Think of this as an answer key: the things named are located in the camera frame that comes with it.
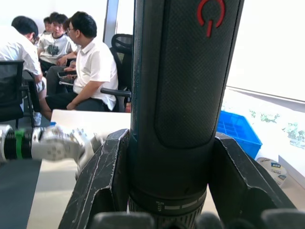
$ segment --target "white shirt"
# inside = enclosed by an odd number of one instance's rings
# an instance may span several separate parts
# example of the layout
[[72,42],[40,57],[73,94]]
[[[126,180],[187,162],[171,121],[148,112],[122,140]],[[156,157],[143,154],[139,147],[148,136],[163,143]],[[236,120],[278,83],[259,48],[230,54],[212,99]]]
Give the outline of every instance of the white shirt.
[[36,47],[14,27],[0,27],[0,31],[0,61],[24,60],[24,70],[40,75]]
[[59,58],[77,50],[76,44],[66,34],[59,38],[45,34],[41,36],[38,48],[43,50],[39,58],[52,64],[56,64]]
[[112,111],[116,102],[115,96],[100,92],[101,88],[117,90],[119,84],[116,63],[108,46],[94,39],[79,50],[76,58],[76,73],[74,92],[79,94],[89,81],[104,82],[91,98],[101,99]]

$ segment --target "blue plastic crate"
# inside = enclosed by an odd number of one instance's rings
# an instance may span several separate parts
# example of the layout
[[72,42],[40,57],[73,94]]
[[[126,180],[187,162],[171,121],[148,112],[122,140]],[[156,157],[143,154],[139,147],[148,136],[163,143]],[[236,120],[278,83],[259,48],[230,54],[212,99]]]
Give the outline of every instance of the blue plastic crate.
[[255,159],[262,146],[247,119],[241,115],[221,111],[217,131],[234,138],[240,147],[253,159]]

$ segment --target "black hair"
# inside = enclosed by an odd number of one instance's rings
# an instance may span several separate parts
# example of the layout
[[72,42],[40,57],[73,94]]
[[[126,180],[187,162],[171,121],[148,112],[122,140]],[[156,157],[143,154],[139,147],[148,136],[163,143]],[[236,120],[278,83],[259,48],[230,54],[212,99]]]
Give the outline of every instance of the black hair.
[[56,17],[59,13],[58,12],[53,12],[50,14],[49,18],[50,18],[50,23],[53,22],[54,17]]
[[70,21],[71,21],[71,18],[68,18],[65,23],[63,24],[63,29],[64,30],[68,30],[69,28],[69,25],[70,25]]
[[57,24],[64,24],[68,20],[68,17],[64,14],[57,14],[56,16],[53,17],[52,23],[57,23]]
[[38,36],[37,24],[31,19],[25,16],[18,16],[11,22],[12,27],[14,27],[22,35],[29,33],[34,33],[34,38]]
[[48,24],[51,24],[51,20],[50,20],[50,17],[46,17],[45,19],[43,19],[43,23],[48,23]]
[[95,38],[97,34],[96,22],[85,12],[76,12],[71,17],[71,24],[74,30],[79,30],[87,38]]

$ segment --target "graphic t-shirt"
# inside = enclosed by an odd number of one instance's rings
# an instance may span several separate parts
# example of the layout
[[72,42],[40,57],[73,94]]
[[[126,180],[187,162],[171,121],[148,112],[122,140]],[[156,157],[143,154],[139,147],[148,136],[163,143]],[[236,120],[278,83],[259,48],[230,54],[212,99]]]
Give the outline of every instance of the graphic t-shirt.
[[54,38],[52,34],[47,34],[39,40],[39,49],[43,50],[40,59],[56,64],[58,59],[77,50],[77,45],[66,34],[59,38]]

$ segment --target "black pants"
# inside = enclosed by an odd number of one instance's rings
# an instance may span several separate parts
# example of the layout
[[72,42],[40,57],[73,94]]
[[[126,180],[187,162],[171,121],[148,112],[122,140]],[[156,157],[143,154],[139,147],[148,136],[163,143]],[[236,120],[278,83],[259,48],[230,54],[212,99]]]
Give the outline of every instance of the black pants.
[[47,95],[55,95],[59,93],[66,93],[67,89],[65,85],[59,84],[59,78],[57,73],[63,72],[66,67],[64,66],[52,66],[49,68],[46,75],[47,78]]
[[55,66],[55,64],[52,64],[52,63],[43,61],[42,59],[39,59],[39,62],[40,62],[40,67],[41,67],[41,70],[42,70],[42,73],[43,73],[43,74],[44,74],[46,71],[48,71],[49,68],[51,68],[52,66]]
[[[67,105],[77,96],[74,92],[55,94],[46,97],[46,102],[51,110],[67,110]],[[86,99],[75,107],[78,111],[109,111],[108,106],[100,99]]]

